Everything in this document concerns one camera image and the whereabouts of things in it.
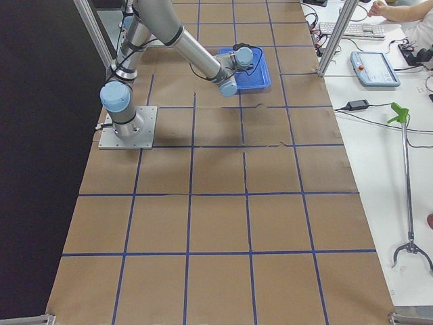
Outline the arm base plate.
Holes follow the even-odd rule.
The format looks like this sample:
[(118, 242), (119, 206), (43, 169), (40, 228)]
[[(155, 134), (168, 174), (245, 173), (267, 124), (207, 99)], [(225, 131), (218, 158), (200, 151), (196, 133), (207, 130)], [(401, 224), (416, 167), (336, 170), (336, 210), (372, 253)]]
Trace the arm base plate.
[(154, 144), (157, 121), (157, 106), (135, 106), (135, 118), (124, 125), (114, 123), (106, 113), (101, 129), (98, 148), (100, 150), (151, 150)]

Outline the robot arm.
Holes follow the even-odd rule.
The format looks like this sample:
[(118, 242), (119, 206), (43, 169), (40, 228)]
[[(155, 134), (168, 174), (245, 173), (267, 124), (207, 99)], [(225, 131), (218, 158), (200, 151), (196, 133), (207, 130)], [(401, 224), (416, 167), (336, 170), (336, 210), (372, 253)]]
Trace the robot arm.
[(131, 138), (144, 126), (132, 103), (132, 85), (141, 57), (153, 39), (172, 47), (203, 74), (204, 80), (217, 85), (223, 96), (236, 94), (235, 73), (252, 68), (253, 53), (248, 45), (238, 45), (228, 53), (213, 56), (184, 27), (172, 1), (130, 1), (128, 7), (132, 20), (100, 91), (117, 138)]

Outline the person's hand at keyboard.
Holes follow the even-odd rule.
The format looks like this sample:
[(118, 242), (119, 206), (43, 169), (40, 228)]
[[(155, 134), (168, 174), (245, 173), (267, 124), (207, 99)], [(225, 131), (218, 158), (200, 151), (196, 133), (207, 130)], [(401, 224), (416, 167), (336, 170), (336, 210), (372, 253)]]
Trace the person's hand at keyboard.
[(368, 16), (382, 16), (386, 17), (388, 11), (388, 5), (383, 1), (374, 1), (371, 5), (371, 8), (368, 11)]

